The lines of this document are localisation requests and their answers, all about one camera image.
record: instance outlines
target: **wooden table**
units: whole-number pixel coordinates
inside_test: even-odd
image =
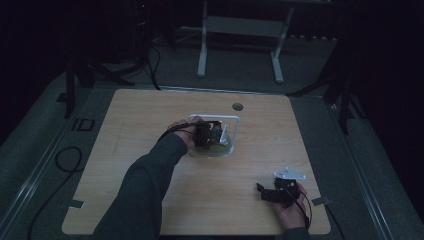
[[[233,103],[241,103],[235,111]],[[240,128],[229,157],[185,155],[163,202],[162,235],[276,235],[282,233],[256,183],[273,188],[286,166],[307,176],[309,199],[320,197],[314,173],[285,96],[222,92],[118,90],[111,102],[62,229],[91,234],[114,200],[129,166],[149,152],[167,126],[190,114],[236,115]],[[311,234],[326,234],[323,206],[312,206]]]

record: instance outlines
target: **wire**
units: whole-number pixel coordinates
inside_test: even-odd
[[[312,207],[311,207],[311,202],[309,202],[309,198],[306,196],[306,194],[304,194],[302,191],[300,191],[300,193],[303,195],[303,196],[305,196],[305,198],[306,198],[306,201],[307,201],[307,203],[308,203],[308,206],[309,206],[309,226],[311,226],[311,224],[312,224]]]
[[[150,77],[150,79],[152,80],[152,84],[153,84],[153,86],[155,86],[155,88],[156,88],[156,90],[162,90],[160,87],[159,87],[159,85],[158,85],[158,83],[157,83],[157,80],[156,80],[156,71],[157,71],[157,69],[158,69],[158,66],[159,66],[159,62],[160,62],[160,52],[159,52],[159,50],[157,50],[155,47],[153,47],[153,46],[151,46],[152,47],[152,49],[153,50],[155,50],[156,51],[156,53],[158,54],[158,60],[157,60],[157,62],[156,62],[156,66],[155,66],[155,68],[154,69],[152,69],[152,64],[150,63],[150,59],[149,59],[149,57],[147,57],[147,64],[149,65],[149,69],[150,69],[150,75],[147,73],[147,76],[149,76]]]
[[[190,127],[190,126],[197,126],[197,125],[202,125],[202,124],[205,124],[205,123],[219,123],[219,121],[200,121],[200,122],[195,122],[195,123],[183,123],[183,124],[180,124],[180,125],[177,125],[177,126],[174,126],[174,127],[172,127],[172,128],[170,128],[170,129],[168,129],[168,130],[166,130],[163,134],[162,134],[162,136],[160,136],[159,137],[159,139],[158,139],[158,141],[157,142],[159,142],[160,140],[162,140],[166,135],[168,135],[169,133],[171,133],[171,132],[175,132],[175,131],[185,131],[185,130],[181,130],[181,129],[183,129],[183,128],[187,128],[187,127]]]
[[[333,212],[330,210],[330,208],[327,206],[327,204],[324,205],[325,209],[328,210],[328,212],[330,213],[331,217],[333,218],[334,222],[336,223],[337,228],[339,229],[340,235],[342,236],[342,239],[346,239],[344,236],[344,233],[342,231],[342,228],[340,227],[339,222],[337,222],[336,218],[334,217]]]
[[[78,152],[78,162],[77,162],[77,164],[75,165],[75,167],[73,168],[73,169],[71,169],[71,170],[68,170],[68,169],[66,169],[66,168],[64,168],[64,167],[62,167],[61,165],[60,165],[60,162],[59,162],[59,156],[63,153],[63,152],[65,152],[65,151],[68,151],[68,150],[76,150],[77,152]],[[67,147],[67,148],[64,148],[64,149],[62,149],[62,150],[60,150],[57,154],[56,154],[56,156],[55,156],[55,163],[56,163],[56,166],[61,170],[61,171],[64,171],[64,172],[67,172],[67,173],[69,173],[69,175],[68,175],[68,177],[66,177],[66,179],[62,182],[62,184],[60,184],[60,186],[58,187],[58,188],[56,188],[56,190],[47,198],[47,200],[43,203],[43,205],[38,209],[38,211],[37,211],[37,213],[35,214],[35,216],[34,216],[34,218],[32,219],[32,221],[31,221],[31,224],[30,224],[30,226],[29,226],[29,228],[28,228],[28,232],[27,232],[27,239],[28,240],[31,240],[32,239],[32,230],[33,230],[33,228],[34,228],[34,225],[35,225],[35,222],[37,221],[37,218],[39,217],[39,215],[41,214],[41,212],[45,209],[45,207],[47,206],[47,204],[50,202],[50,200],[56,195],[56,193],[66,184],[66,182],[68,182],[68,180],[72,177],[72,175],[74,175],[74,173],[77,173],[77,172],[81,172],[81,171],[84,171],[84,168],[81,168],[81,169],[77,169],[78,167],[79,167],[79,165],[80,165],[80,163],[81,163],[81,161],[82,161],[82,152],[81,152],[81,150],[78,148],[78,147]]]
[[[311,226],[311,222],[312,222],[312,207],[311,207],[311,204],[309,202],[309,199],[306,197],[305,194],[302,193],[302,191],[300,191],[305,196],[305,198],[306,198],[306,200],[308,202],[310,218],[308,218],[308,215],[306,215],[305,210],[303,210],[302,206],[300,206],[300,204],[297,202],[297,199],[295,199],[293,197],[293,195],[286,188],[283,188],[283,189],[284,189],[284,191],[287,192],[287,194],[289,194],[289,196],[291,197],[291,199],[293,200],[293,202],[299,207],[300,211],[303,213],[303,216],[305,217],[305,228],[306,229],[309,229],[309,227]]]

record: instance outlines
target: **dark sleeve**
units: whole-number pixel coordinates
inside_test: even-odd
[[[283,240],[309,240],[311,239],[306,228],[292,228],[284,231]]]
[[[162,200],[175,165],[186,153],[184,141],[171,133],[135,161],[92,239],[158,239]]]

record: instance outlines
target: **metal stand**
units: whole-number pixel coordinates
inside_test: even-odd
[[[294,8],[290,8],[285,21],[267,21],[255,19],[229,18],[220,16],[208,16],[207,0],[203,1],[203,23],[202,23],[202,47],[200,50],[199,66],[197,75],[204,77],[206,72],[207,45],[206,36],[208,32],[220,32],[229,34],[244,34],[263,37],[278,37],[278,45],[271,52],[271,61],[274,68],[275,81],[283,82],[280,61],[278,59]]]
[[[78,80],[83,87],[91,88],[94,86],[95,80],[88,66],[96,69],[97,71],[104,74],[109,80],[120,85],[134,85],[134,83],[128,82],[127,80],[121,78],[118,73],[109,71],[100,63],[97,63],[88,57],[79,56],[77,51],[72,52],[70,53],[68,62],[66,64],[66,93],[64,94],[63,99],[63,101],[66,102],[65,118],[69,118],[75,108],[75,75],[77,75]],[[136,65],[133,68],[137,69],[140,66],[141,65]]]

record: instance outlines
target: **black device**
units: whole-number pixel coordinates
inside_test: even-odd
[[[300,190],[296,180],[275,178],[275,190],[265,189],[259,183],[256,184],[261,193],[261,199],[273,203],[281,203],[284,208],[290,207],[300,196]]]
[[[221,143],[221,136],[222,127],[220,121],[198,122],[194,130],[193,141],[196,147],[209,149],[210,145]]]
[[[193,141],[196,147],[209,149],[210,145],[221,144],[221,136],[223,133],[220,121],[200,121],[196,123],[186,123],[177,125],[168,129],[158,139],[158,142],[168,133],[176,131],[184,131],[184,128],[194,126]]]

